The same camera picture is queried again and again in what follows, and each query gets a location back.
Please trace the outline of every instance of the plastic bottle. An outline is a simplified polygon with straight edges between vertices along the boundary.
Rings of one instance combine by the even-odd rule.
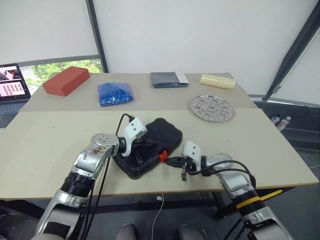
[[[286,126],[289,124],[291,117],[290,116],[286,116],[285,118],[283,118],[277,125],[276,128],[279,131],[282,131],[283,129],[286,128]]]
[[[273,116],[271,118],[271,122],[273,123],[273,125],[277,125],[277,123],[280,121],[280,115],[277,116]]]

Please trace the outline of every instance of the laptop keyboard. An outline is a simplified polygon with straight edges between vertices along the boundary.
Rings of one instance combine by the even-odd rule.
[[[25,102],[12,103],[12,104],[0,104],[0,115],[17,114],[25,104],[26,104]]]

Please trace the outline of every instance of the blue package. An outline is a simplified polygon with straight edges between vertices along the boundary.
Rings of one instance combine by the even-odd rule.
[[[124,82],[108,82],[98,85],[101,107],[126,104],[134,99],[131,86]]]

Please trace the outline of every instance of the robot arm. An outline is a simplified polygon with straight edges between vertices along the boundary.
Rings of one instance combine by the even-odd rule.
[[[84,218],[79,210],[87,206],[89,192],[106,159],[118,153],[128,156],[134,140],[146,132],[145,125],[138,118],[133,118],[124,129],[124,137],[104,133],[93,135],[90,144],[78,155],[62,187],[56,191],[45,209],[35,236],[55,235],[66,240],[76,240]]]
[[[222,161],[232,161],[232,158],[224,153],[202,156],[201,149],[191,141],[184,144],[181,155],[185,161],[181,173],[182,180],[186,180],[186,172],[190,172],[192,162],[195,163],[196,171],[200,171],[204,177],[215,174],[214,171],[230,169],[233,165],[232,162],[227,162],[210,168],[211,165]],[[255,188],[242,173],[230,170],[216,175],[240,212],[242,222],[246,228],[251,229],[248,235],[250,240],[293,240],[285,226],[260,199]]]

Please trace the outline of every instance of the laptop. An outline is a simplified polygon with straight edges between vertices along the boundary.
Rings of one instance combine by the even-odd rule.
[[[18,64],[0,65],[0,128],[11,122],[30,97]]]

